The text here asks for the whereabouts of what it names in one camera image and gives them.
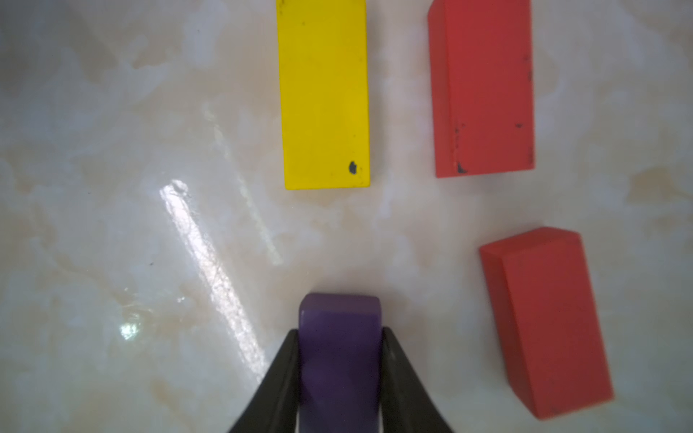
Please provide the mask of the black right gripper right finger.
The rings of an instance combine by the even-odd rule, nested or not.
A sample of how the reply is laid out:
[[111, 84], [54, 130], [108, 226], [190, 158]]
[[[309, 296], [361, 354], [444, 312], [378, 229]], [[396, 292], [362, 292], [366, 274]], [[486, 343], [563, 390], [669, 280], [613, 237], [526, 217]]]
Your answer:
[[381, 350], [381, 411], [385, 433], [453, 432], [388, 327], [383, 328]]

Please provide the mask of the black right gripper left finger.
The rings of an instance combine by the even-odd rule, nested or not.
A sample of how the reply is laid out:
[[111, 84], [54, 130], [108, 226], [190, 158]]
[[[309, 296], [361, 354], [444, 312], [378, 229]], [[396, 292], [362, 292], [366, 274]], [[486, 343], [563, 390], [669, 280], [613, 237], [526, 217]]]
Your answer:
[[300, 401], [298, 330], [285, 337], [269, 370], [230, 433], [294, 433]]

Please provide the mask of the purple rectangular block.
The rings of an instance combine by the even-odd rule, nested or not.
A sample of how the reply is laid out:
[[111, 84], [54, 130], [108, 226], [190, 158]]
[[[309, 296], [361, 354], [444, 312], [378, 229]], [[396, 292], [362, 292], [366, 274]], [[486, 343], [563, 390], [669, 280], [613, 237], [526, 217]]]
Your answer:
[[299, 431], [377, 432], [382, 346], [377, 297], [310, 293], [299, 312]]

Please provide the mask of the red rectangular block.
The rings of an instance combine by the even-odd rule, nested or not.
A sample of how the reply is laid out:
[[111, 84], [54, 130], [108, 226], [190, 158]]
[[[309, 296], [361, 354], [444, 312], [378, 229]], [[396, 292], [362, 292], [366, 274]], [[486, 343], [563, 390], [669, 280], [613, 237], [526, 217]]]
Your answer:
[[439, 178], [535, 167], [529, 0], [435, 0], [428, 12]]
[[613, 400], [581, 235], [541, 227], [479, 252], [506, 377], [532, 415]]

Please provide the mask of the yellow rectangular block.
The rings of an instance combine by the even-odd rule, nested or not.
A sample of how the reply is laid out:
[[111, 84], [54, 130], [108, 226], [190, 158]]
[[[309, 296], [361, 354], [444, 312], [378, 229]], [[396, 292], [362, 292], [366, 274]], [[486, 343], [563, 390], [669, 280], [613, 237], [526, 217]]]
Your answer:
[[366, 2], [276, 4], [284, 184], [371, 181]]

